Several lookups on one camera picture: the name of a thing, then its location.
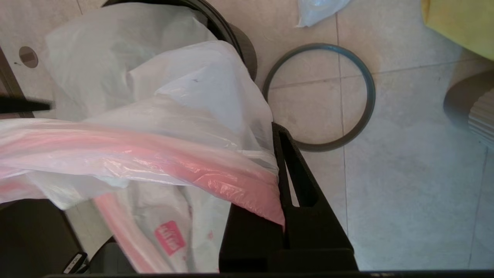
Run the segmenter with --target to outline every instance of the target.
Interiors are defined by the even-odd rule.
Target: floor drain
[[[36,52],[28,46],[23,46],[19,49],[19,58],[21,58],[22,63],[28,68],[34,69],[38,65]]]

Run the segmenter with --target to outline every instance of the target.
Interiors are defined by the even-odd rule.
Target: printed logo on bag
[[[171,256],[180,248],[185,247],[185,241],[175,221],[161,224],[155,230],[155,237],[158,239],[168,256]]]

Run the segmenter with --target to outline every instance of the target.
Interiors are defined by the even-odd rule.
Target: yellow object
[[[422,0],[427,27],[494,60],[494,0]]]

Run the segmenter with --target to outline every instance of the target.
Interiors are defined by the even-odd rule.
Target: beige tile floor
[[[295,0],[209,1],[251,39],[259,86],[277,58],[314,42],[352,50],[373,73],[376,107],[362,134],[338,150],[303,152],[360,269],[494,268],[494,150],[442,111],[448,87],[492,62],[424,27],[419,0],[352,0],[302,29]],[[47,32],[103,2],[0,0],[0,46],[26,95],[53,98],[57,88],[42,65],[14,64],[17,49],[41,51]],[[353,127],[365,87],[346,58],[315,51],[280,69],[269,101],[296,139],[317,143]],[[111,235],[90,202],[67,214],[90,255]]]

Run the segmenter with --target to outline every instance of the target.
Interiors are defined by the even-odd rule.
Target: gray rubber ring
[[[312,151],[312,152],[321,152],[321,151],[329,151],[329,150],[334,150],[339,147],[342,147],[349,143],[351,140],[353,140],[355,137],[357,137],[360,132],[366,127],[367,123],[371,119],[372,112],[374,111],[374,105],[375,105],[375,85],[374,85],[374,79],[372,78],[371,72],[369,69],[366,67],[364,62],[360,60],[359,57],[357,57],[353,52],[342,48],[340,46],[335,46],[335,45],[330,45],[330,44],[308,44],[304,46],[297,47],[293,49],[292,51],[289,51],[287,54],[285,54],[281,59],[276,62],[276,64],[273,66],[273,68],[269,71],[268,76],[266,77],[266,81],[264,82],[264,86],[262,88],[262,94],[264,96],[264,99],[268,101],[268,94],[269,94],[269,86],[271,85],[271,81],[273,80],[273,77],[275,73],[278,71],[278,69],[283,65],[286,61],[288,61],[290,58],[293,56],[309,51],[309,50],[316,50],[316,49],[323,49],[323,50],[329,50],[329,51],[334,51],[336,53],[339,53],[348,59],[350,59],[352,62],[357,65],[357,67],[360,69],[362,72],[362,75],[364,77],[364,80],[366,82],[367,86],[367,103],[366,107],[364,109],[364,113],[362,114],[362,117],[358,121],[358,123],[348,132],[345,134],[343,137],[336,139],[334,141],[328,142],[328,143],[322,143],[322,144],[308,144],[304,142],[300,142],[295,140],[297,143],[297,146],[301,150],[306,150],[306,151]]]

